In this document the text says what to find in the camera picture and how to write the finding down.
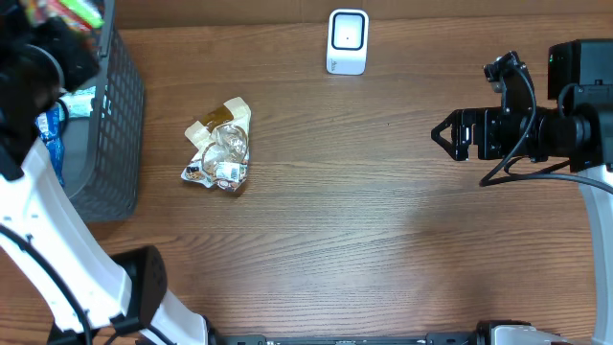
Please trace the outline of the green yellow candy bag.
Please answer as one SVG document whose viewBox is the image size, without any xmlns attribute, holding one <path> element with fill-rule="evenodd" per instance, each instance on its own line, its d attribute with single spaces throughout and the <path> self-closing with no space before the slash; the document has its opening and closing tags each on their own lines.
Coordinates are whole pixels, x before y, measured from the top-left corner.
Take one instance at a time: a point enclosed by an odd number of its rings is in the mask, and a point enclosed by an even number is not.
<svg viewBox="0 0 613 345">
<path fill-rule="evenodd" d="M 89 32 L 104 24 L 103 12 L 91 0 L 19 0 L 34 26 L 57 17 L 72 30 Z"/>
</svg>

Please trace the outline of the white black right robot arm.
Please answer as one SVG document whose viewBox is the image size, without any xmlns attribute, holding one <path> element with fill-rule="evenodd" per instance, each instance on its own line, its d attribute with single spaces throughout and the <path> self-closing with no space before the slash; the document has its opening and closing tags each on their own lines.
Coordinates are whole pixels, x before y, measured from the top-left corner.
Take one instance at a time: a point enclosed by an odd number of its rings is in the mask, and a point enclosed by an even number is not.
<svg viewBox="0 0 613 345">
<path fill-rule="evenodd" d="M 431 138 L 456 161 L 470 146 L 496 166 L 479 182 L 579 184 L 592 237 L 597 316 L 591 343 L 612 341 L 612 42 L 577 39 L 548 53 L 548 97 L 538 105 L 527 65 L 510 51 L 485 65 L 498 107 L 456 109 Z"/>
</svg>

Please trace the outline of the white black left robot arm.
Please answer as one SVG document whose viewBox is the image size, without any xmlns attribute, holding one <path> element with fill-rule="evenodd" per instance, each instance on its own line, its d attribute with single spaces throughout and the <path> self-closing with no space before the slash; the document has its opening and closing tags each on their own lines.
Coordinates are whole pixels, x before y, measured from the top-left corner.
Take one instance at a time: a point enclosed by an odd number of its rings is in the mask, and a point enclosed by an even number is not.
<svg viewBox="0 0 613 345">
<path fill-rule="evenodd" d="M 207 319 L 169 290 L 159 250 L 107 254 L 54 172 L 36 118 L 99 71 L 87 38 L 63 19 L 34 24 L 22 3 L 2 3 L 2 249 L 51 310 L 52 344 L 90 344 L 108 327 L 148 344 L 212 344 Z"/>
</svg>

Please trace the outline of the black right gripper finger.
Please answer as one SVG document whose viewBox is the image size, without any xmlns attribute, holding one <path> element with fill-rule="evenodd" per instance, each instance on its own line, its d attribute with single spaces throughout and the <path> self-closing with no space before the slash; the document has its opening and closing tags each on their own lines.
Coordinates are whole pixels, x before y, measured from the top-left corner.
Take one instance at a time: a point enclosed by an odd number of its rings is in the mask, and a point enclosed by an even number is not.
<svg viewBox="0 0 613 345">
<path fill-rule="evenodd" d="M 458 112 L 456 110 L 452 111 L 443 121 L 441 121 L 431 130 L 431 136 L 441 137 L 444 130 L 453 130 L 453 128 L 456 126 L 457 115 Z"/>
<path fill-rule="evenodd" d="M 432 133 L 431 139 L 438 144 L 452 159 L 457 158 L 456 144 L 454 141 L 449 141 L 443 138 L 440 133 Z"/>
</svg>

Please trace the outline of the beige brown cookie bag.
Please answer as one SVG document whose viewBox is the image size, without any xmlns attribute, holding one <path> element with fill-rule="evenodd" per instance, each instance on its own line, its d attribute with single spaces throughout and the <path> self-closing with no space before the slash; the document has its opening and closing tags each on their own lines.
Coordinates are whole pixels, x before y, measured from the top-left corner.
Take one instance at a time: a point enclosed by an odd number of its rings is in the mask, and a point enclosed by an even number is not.
<svg viewBox="0 0 613 345">
<path fill-rule="evenodd" d="M 241 97 L 196 118 L 185 130 L 197 148 L 181 178 L 206 188 L 235 192 L 245 182 L 249 164 L 249 128 L 252 111 Z"/>
</svg>

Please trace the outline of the pale green wipes packet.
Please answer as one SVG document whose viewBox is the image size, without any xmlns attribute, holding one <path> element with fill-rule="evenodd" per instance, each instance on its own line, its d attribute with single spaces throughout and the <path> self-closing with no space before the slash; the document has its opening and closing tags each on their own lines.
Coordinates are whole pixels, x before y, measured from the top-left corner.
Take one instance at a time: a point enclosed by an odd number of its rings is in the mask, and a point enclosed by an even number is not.
<svg viewBox="0 0 613 345">
<path fill-rule="evenodd" d="M 96 91 L 97 87 L 91 86 L 61 96 L 59 99 L 66 105 L 68 117 L 70 119 L 90 118 L 94 111 L 93 102 Z"/>
</svg>

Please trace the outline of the blue cookie pack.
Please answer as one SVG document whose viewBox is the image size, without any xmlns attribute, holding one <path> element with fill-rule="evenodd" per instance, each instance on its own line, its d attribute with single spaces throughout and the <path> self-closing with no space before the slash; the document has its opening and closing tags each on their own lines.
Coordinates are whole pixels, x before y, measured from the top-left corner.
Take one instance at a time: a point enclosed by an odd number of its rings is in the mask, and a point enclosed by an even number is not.
<svg viewBox="0 0 613 345">
<path fill-rule="evenodd" d="M 37 116 L 35 124 L 39 131 L 39 137 L 47 148 L 52 167 L 61 187 L 65 186 L 62 175 L 65 146 L 62 135 L 66 128 L 67 108 L 63 101 L 57 101 L 50 109 Z"/>
</svg>

